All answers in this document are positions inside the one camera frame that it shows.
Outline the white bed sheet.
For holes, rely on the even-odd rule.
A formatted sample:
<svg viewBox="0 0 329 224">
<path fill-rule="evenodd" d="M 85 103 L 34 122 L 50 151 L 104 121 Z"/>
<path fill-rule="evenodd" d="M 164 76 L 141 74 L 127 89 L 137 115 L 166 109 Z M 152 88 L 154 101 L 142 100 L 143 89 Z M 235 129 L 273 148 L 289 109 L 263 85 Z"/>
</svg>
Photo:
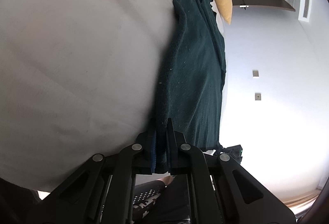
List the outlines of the white bed sheet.
<svg viewBox="0 0 329 224">
<path fill-rule="evenodd" d="M 50 192 L 148 123 L 173 0 L 1 0 L 1 179 Z"/>
</svg>

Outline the dark green knit sweater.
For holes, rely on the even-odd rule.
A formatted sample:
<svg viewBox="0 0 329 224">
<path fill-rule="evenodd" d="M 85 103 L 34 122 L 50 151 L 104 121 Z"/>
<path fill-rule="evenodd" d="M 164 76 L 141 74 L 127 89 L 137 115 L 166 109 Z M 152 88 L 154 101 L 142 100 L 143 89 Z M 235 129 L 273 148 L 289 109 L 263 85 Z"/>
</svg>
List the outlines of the dark green knit sweater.
<svg viewBox="0 0 329 224">
<path fill-rule="evenodd" d="M 173 0 L 177 27 L 159 71 L 151 126 L 155 173 L 168 170 L 166 128 L 203 151 L 222 150 L 219 129 L 225 83 L 225 43 L 212 0 Z"/>
</svg>

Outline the lower wall socket plate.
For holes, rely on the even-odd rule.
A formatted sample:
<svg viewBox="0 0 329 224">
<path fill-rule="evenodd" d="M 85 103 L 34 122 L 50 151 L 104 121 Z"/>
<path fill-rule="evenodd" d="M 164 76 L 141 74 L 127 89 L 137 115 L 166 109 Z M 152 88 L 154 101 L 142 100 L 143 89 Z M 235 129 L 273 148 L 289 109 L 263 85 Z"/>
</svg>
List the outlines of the lower wall socket plate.
<svg viewBox="0 0 329 224">
<path fill-rule="evenodd" d="M 255 100 L 261 100 L 262 96 L 260 93 L 255 93 Z"/>
</svg>

